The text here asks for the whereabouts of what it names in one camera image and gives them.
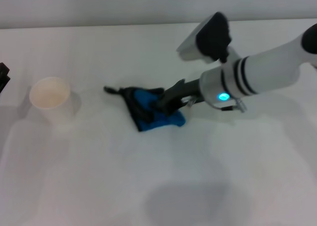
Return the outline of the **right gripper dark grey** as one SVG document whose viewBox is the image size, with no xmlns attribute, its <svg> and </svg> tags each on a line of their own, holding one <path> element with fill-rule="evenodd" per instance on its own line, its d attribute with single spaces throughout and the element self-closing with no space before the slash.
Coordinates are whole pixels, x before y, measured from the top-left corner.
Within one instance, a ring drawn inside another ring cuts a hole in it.
<svg viewBox="0 0 317 226">
<path fill-rule="evenodd" d="M 186 92 L 185 97 L 183 93 L 184 85 Z M 164 91 L 160 99 L 154 103 L 154 108 L 165 115 L 172 115 L 185 105 L 194 105 L 204 101 L 205 99 L 200 91 L 199 79 L 192 81 L 181 79 Z"/>
</svg>

